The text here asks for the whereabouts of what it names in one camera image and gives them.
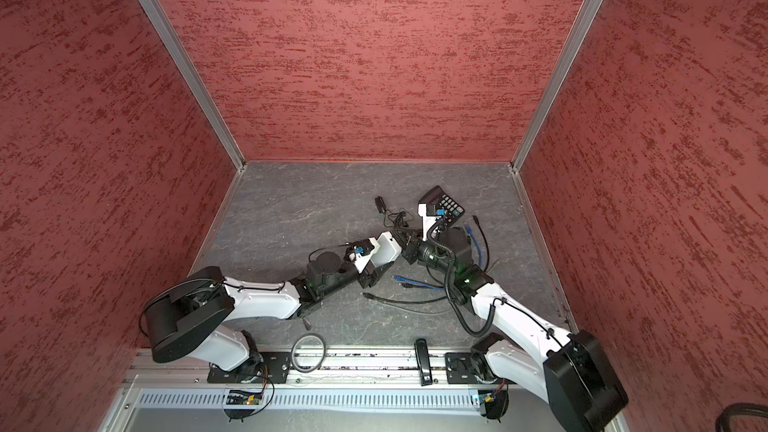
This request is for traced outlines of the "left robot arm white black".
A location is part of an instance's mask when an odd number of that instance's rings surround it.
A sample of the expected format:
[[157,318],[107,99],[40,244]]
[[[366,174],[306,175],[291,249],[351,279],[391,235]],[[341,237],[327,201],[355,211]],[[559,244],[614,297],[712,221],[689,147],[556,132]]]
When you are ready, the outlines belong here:
[[324,299],[356,282],[375,285],[391,266],[378,252],[354,247],[345,256],[323,252],[304,273],[281,283],[256,283],[226,277],[208,266],[150,299],[138,318],[156,363],[193,357],[233,371],[255,365],[260,355],[252,336],[227,322],[249,318],[302,319]]

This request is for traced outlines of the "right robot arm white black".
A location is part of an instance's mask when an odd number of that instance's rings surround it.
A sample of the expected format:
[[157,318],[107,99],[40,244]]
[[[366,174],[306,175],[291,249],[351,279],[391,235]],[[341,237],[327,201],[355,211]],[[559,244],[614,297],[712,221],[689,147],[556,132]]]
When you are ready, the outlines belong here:
[[401,256],[442,274],[456,313],[483,319],[479,338],[485,364],[545,401],[566,431],[602,431],[628,405],[628,395],[598,339],[543,319],[503,290],[472,257],[472,241],[458,228],[434,225],[394,235]]

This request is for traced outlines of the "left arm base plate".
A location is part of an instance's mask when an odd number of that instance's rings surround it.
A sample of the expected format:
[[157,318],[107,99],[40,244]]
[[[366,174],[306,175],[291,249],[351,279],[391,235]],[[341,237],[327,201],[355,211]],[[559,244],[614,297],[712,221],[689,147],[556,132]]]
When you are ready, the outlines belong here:
[[209,364],[207,382],[210,384],[257,385],[272,382],[284,384],[290,371],[288,352],[266,352],[246,359],[231,371]]

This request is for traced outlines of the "black calculator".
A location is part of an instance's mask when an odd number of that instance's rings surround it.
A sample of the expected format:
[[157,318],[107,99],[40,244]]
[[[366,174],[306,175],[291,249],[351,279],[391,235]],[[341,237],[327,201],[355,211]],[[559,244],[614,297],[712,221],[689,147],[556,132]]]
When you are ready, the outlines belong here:
[[419,203],[436,203],[445,209],[443,218],[444,226],[448,227],[457,222],[465,212],[465,209],[453,198],[451,198],[440,186],[435,186],[424,194],[418,201]]

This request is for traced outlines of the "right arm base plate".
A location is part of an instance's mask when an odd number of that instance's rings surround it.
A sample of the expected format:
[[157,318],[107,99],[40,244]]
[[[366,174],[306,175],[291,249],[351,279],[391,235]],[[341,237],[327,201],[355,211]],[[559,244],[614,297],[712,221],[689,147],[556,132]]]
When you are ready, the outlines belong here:
[[446,377],[449,384],[499,385],[484,355],[479,352],[447,352],[444,356]]

